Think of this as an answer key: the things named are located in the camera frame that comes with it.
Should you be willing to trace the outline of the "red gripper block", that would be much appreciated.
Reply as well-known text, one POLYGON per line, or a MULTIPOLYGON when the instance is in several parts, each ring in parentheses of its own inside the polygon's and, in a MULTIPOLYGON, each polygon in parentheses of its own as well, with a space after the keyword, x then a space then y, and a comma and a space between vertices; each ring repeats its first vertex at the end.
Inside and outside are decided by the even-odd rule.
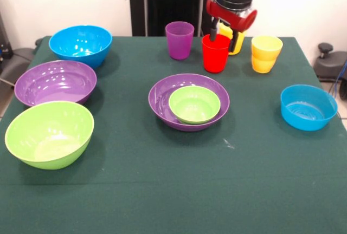
POLYGON ((232 37, 230 39, 228 52, 235 51, 239 32, 248 30, 254 23, 258 11, 252 6, 243 9, 231 9, 223 6, 224 0, 207 0, 206 11, 211 16, 210 41, 214 42, 217 34, 217 24, 219 20, 231 27, 232 37))

